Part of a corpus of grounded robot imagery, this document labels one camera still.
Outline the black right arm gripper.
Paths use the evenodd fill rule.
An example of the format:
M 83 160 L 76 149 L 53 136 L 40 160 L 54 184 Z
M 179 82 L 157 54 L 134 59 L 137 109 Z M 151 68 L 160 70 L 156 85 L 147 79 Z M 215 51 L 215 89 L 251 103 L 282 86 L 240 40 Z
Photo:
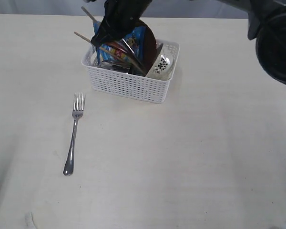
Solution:
M 136 26 L 151 0 L 107 0 L 105 16 L 91 44 L 100 47 L 107 42 L 118 41 Z

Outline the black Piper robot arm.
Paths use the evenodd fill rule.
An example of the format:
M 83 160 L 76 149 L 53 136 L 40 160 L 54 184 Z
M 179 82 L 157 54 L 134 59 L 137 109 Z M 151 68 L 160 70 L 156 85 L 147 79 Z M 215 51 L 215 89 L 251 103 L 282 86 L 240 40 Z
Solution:
M 263 70 L 286 85 L 286 0 L 225 0 L 248 14 L 248 39 Z M 130 33 L 151 4 L 149 0 L 107 0 L 105 16 L 91 44 L 100 47 Z

